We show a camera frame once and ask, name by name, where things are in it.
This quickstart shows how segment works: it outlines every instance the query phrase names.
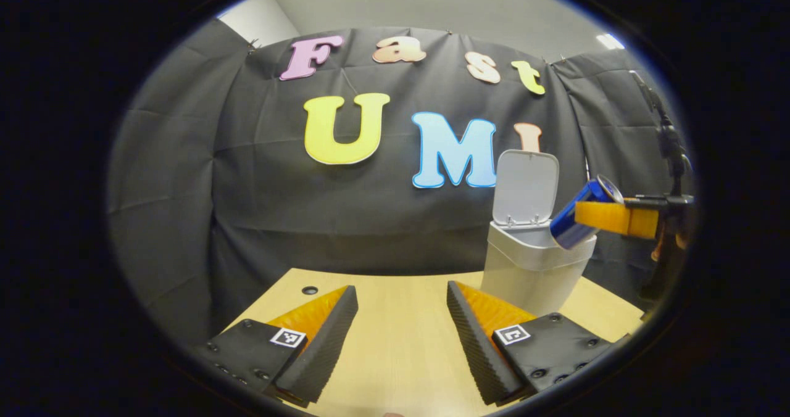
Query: black backdrop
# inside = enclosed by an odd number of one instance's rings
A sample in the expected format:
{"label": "black backdrop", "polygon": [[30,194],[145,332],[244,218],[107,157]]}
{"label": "black backdrop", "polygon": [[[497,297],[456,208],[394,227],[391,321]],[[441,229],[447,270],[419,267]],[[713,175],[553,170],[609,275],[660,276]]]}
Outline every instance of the black backdrop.
{"label": "black backdrop", "polygon": [[[330,35],[344,45],[316,74],[277,79],[294,40]],[[377,41],[392,36],[418,38],[427,58],[373,61]],[[491,56],[502,82],[472,77],[468,51]],[[524,87],[514,60],[541,72],[545,94]],[[626,195],[660,193],[669,181],[657,119],[629,69],[651,81],[621,51],[550,66],[465,35],[405,27],[305,35],[251,51],[211,21],[161,63],[122,119],[108,183],[119,261],[144,306],[186,342],[219,332],[291,267],[392,276],[481,270],[494,188],[412,186],[420,169],[412,114],[442,114],[457,139],[471,119],[494,123],[494,158],[521,147],[513,124],[540,127],[542,152],[560,162],[555,212],[584,184],[585,151],[592,175]],[[349,166],[310,158],[305,101],[342,96],[335,134],[354,138],[353,98],[362,93],[390,96],[377,152]],[[637,292],[654,266],[652,243],[606,233],[599,240],[585,276],[648,307]]]}

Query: trash bin lid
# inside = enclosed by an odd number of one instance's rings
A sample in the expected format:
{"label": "trash bin lid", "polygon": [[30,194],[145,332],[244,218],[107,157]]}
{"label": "trash bin lid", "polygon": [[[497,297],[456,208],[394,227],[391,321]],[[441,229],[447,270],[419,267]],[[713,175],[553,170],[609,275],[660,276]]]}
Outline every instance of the trash bin lid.
{"label": "trash bin lid", "polygon": [[499,156],[496,173],[495,223],[523,226],[549,221],[559,180],[554,155],[506,150]]}

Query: metal can lid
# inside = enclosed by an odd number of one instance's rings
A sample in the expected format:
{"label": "metal can lid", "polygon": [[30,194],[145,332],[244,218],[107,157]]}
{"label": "metal can lid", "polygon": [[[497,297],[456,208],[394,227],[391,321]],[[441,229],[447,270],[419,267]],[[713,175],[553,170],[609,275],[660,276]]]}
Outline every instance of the metal can lid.
{"label": "metal can lid", "polygon": [[612,200],[614,200],[615,203],[620,203],[620,204],[625,203],[625,201],[623,201],[623,195],[621,195],[620,190],[618,190],[617,187],[615,187],[615,185],[612,184],[611,181],[609,181],[609,178],[604,177],[604,175],[600,175],[600,173],[596,178],[598,180],[598,183],[601,184],[601,187],[604,188],[604,191],[606,191],[609,197],[612,197]]}

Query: letter m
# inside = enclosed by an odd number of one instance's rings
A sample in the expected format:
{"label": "letter m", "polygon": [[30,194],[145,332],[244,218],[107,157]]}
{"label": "letter m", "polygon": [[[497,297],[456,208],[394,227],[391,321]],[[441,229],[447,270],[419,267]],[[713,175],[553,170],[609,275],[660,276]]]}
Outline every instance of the letter m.
{"label": "letter m", "polygon": [[473,119],[458,142],[441,114],[418,112],[412,116],[412,122],[420,127],[420,172],[412,178],[414,186],[424,189],[441,187],[445,178],[439,172],[439,161],[443,162],[454,186],[460,184],[467,166],[472,167],[466,177],[469,186],[496,185],[491,146],[491,137],[496,132],[494,124],[485,119]]}

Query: wooden table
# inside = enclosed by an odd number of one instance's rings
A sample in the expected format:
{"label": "wooden table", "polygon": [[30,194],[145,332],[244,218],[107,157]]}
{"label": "wooden table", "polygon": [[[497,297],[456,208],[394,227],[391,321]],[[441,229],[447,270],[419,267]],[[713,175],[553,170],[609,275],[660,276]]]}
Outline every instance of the wooden table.
{"label": "wooden table", "polygon": [[[359,312],[332,377],[308,412],[321,417],[486,415],[503,407],[486,406],[480,398],[446,305],[447,281],[479,288],[482,279],[482,271],[356,276],[291,269],[228,327],[245,318],[271,320],[352,284]],[[317,287],[318,294],[303,294],[307,286]],[[643,314],[584,278],[559,312],[608,341],[634,332]]]}

